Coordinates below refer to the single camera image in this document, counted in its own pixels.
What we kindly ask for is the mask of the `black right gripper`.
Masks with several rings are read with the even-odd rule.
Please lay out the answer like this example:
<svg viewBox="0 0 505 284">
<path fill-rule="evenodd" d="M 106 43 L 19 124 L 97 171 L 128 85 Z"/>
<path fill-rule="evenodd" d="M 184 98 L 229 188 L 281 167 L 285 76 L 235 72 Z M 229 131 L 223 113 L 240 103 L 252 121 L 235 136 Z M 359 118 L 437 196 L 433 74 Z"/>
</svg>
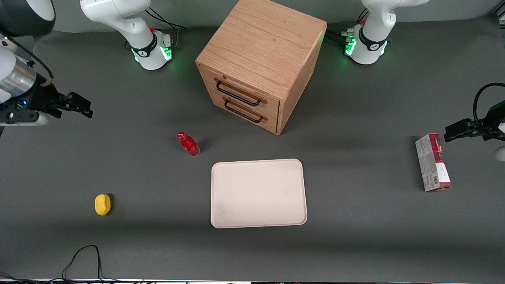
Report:
<svg viewBox="0 0 505 284">
<path fill-rule="evenodd" d="M 1 103 L 1 123 L 46 123 L 49 116 L 61 118 L 63 110 L 93 117 L 90 101 L 76 92 L 69 92 L 66 97 L 54 83 L 42 86 L 36 82 L 30 89 L 1 83 L 1 90 L 11 96 Z"/>
</svg>

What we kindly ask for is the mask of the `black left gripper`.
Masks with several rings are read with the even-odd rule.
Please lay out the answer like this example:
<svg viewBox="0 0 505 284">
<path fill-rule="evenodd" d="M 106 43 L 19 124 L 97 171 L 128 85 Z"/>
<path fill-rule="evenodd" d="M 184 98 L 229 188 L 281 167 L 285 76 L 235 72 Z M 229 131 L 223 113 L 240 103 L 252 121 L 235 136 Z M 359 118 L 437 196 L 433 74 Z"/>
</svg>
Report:
<svg viewBox="0 0 505 284">
<path fill-rule="evenodd" d="M 484 141 L 488 140 L 505 140 L 504 133 L 504 120 L 505 120 L 505 101 L 492 106 L 485 118 L 480 119 L 479 122 L 482 126 L 482 131 L 478 127 L 477 122 L 472 119 L 466 118 L 455 122 L 445 127 L 444 141 L 449 143 L 451 141 L 464 138 L 464 137 L 479 137 L 482 136 Z"/>
</svg>

